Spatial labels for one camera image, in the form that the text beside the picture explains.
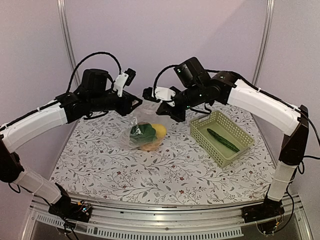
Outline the clear zip top bag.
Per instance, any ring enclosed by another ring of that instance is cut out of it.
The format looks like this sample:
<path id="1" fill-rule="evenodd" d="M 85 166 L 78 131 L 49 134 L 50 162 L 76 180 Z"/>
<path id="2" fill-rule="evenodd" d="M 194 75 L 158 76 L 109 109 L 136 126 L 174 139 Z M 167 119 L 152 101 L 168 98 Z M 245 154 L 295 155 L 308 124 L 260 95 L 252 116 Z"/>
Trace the clear zip top bag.
<path id="1" fill-rule="evenodd" d="M 129 115 L 129 123 L 117 141 L 125 150 L 155 151 L 168 133 L 168 119 L 156 114 L 159 103 L 144 100 Z"/>

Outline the green cucumber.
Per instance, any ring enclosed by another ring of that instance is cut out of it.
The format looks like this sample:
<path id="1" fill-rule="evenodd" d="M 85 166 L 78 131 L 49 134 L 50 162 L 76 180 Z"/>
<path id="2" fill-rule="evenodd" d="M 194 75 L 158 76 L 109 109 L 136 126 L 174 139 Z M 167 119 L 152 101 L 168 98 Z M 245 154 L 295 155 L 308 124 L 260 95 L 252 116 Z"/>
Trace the green cucumber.
<path id="1" fill-rule="evenodd" d="M 221 143 L 222 145 L 224 145 L 225 147 L 227 147 L 228 149 L 232 150 L 233 152 L 239 152 L 240 149 L 238 147 L 236 147 L 234 144 L 232 144 L 230 141 L 228 141 L 227 139 L 225 139 L 224 137 L 222 137 L 221 135 L 219 135 L 218 133 L 216 133 L 214 130 L 208 128 L 207 132 L 214 138 L 216 139 L 219 143 Z"/>

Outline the green white bok choy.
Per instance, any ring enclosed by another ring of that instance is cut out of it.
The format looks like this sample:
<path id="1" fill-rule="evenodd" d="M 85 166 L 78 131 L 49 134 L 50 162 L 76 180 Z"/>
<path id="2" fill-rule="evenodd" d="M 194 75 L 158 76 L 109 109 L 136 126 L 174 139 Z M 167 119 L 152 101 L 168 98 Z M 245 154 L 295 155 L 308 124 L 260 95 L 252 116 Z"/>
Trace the green white bok choy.
<path id="1" fill-rule="evenodd" d="M 129 138 L 137 144 L 150 143 L 157 139 L 156 131 L 149 123 L 134 125 L 130 130 Z"/>

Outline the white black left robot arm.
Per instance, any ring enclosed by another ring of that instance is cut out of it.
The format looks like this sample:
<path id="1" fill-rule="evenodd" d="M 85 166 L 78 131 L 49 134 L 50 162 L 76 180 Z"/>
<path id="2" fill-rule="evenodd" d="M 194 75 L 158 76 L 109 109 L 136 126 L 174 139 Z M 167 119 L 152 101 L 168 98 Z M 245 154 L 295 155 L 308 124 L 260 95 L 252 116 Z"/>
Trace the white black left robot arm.
<path id="1" fill-rule="evenodd" d="M 20 163 L 17 149 L 35 137 L 81 118 L 94 119 L 93 113 L 103 117 L 110 111 L 121 116 L 130 114 L 142 104 L 142 100 L 126 91 L 136 76 L 128 68 L 121 72 L 106 88 L 111 76 L 105 70 L 86 69 L 82 82 L 74 92 L 66 92 L 22 117 L 17 118 L 0 128 L 0 180 L 4 183 L 15 183 L 55 204 L 55 209 L 63 216 L 74 213 L 74 205 L 66 200 L 68 194 L 57 184 L 49 182 L 41 175 Z"/>

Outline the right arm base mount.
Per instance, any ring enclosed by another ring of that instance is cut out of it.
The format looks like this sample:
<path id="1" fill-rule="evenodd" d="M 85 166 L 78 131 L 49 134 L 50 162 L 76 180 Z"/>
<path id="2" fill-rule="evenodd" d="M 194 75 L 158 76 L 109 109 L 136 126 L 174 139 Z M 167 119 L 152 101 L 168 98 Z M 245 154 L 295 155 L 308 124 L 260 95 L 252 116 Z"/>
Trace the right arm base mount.
<path id="1" fill-rule="evenodd" d="M 241 217 L 245 223 L 257 223 L 257 229 L 264 235 L 276 232 L 285 213 L 282 201 L 265 198 L 260 204 L 245 206 L 241 209 Z"/>

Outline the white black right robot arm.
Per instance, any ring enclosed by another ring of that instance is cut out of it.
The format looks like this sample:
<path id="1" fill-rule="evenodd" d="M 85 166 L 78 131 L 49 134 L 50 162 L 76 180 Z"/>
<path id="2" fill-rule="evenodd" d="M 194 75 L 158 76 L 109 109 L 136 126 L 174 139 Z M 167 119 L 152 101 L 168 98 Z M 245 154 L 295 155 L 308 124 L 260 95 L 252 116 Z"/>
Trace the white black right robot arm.
<path id="1" fill-rule="evenodd" d="M 152 97 L 160 101 L 158 115 L 170 116 L 177 122 L 186 118 L 186 110 L 198 105 L 218 102 L 245 110 L 278 128 L 283 133 L 275 174 L 266 194 L 266 201 L 259 206 L 262 218 L 269 218 L 278 210 L 278 203 L 293 180 L 296 169 L 303 161 L 309 137 L 308 109 L 291 105 L 253 86 L 240 74 L 205 69 L 196 57 L 173 64 L 172 68 L 184 86 L 183 91 L 174 87 L 159 87 L 158 74 L 154 80 Z"/>

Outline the brown potato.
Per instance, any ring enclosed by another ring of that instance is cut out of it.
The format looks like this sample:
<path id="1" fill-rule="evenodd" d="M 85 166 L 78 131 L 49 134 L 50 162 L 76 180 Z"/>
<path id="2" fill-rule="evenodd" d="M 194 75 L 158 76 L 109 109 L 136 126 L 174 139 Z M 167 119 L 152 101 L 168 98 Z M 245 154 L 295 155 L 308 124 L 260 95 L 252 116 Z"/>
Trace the brown potato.
<path id="1" fill-rule="evenodd" d="M 155 151 L 158 149 L 161 143 L 162 143 L 162 140 L 155 140 L 153 142 L 146 143 L 140 146 L 139 149 L 142 151 Z"/>

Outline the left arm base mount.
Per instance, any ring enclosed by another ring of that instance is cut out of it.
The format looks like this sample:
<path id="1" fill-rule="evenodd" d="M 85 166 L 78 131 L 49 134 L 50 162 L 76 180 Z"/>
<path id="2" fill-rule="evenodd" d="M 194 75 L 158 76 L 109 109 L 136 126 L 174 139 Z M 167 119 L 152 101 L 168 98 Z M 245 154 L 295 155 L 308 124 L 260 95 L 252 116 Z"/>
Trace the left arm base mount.
<path id="1" fill-rule="evenodd" d="M 77 203 L 71 202 L 69 197 L 61 198 L 51 204 L 48 212 L 65 220 L 75 220 L 88 223 L 92 215 L 92 205 L 81 200 Z"/>

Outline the yellow lemon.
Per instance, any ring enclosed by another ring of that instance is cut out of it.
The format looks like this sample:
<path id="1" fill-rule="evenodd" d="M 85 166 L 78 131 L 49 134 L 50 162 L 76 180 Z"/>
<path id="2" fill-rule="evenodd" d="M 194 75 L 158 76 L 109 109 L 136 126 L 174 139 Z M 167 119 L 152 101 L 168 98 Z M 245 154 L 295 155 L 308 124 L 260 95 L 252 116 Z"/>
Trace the yellow lemon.
<path id="1" fill-rule="evenodd" d="M 162 140 L 166 136 L 167 129 L 164 125 L 154 123 L 151 126 L 155 130 L 155 136 L 158 140 Z"/>

